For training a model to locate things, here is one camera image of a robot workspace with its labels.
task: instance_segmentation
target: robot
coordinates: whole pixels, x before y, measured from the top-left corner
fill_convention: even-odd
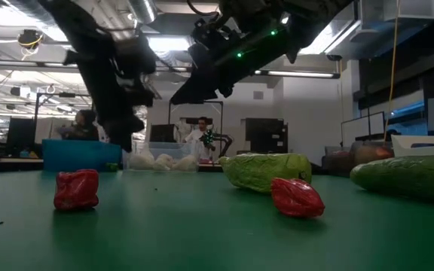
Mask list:
[[[202,102],[232,94],[233,85],[276,58],[294,62],[301,48],[310,45],[326,25],[353,0],[219,0],[221,14],[203,14],[195,23],[188,48],[193,59],[190,78],[170,100],[174,105]],[[144,128],[133,106],[152,106],[154,94],[142,77],[155,72],[155,53],[144,33],[114,41],[83,8],[71,0],[39,0],[65,33],[75,51],[64,64],[76,63],[90,93],[98,122],[110,142],[131,151],[131,134]],[[225,23],[233,18],[240,32]],[[120,79],[133,84],[119,84]]]

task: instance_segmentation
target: red bell pepper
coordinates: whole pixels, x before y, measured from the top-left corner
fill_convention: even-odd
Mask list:
[[[69,211],[88,209],[98,205],[98,172],[82,169],[77,172],[60,172],[57,176],[57,191],[54,207]]]
[[[274,178],[270,189],[274,205],[284,215],[313,218],[324,212],[321,197],[305,181]]]

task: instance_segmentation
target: table surface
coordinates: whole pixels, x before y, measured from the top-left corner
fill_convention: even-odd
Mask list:
[[[0,173],[0,270],[434,270],[434,205],[346,178],[315,176],[324,215],[300,220],[222,173],[105,173],[93,212],[60,213],[54,177]]]

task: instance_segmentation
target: cucumber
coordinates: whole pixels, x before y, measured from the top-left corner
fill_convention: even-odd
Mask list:
[[[350,177],[372,192],[434,202],[434,156],[374,161],[355,167]]]

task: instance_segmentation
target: man in white shirt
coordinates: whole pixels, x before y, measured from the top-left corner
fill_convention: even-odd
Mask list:
[[[187,137],[185,138],[185,142],[193,142],[193,141],[199,142],[206,131],[207,131],[207,118],[199,117],[199,129],[195,129],[189,135],[187,135]],[[204,146],[204,148],[200,152],[200,159],[212,160],[211,149],[213,149],[212,145]]]

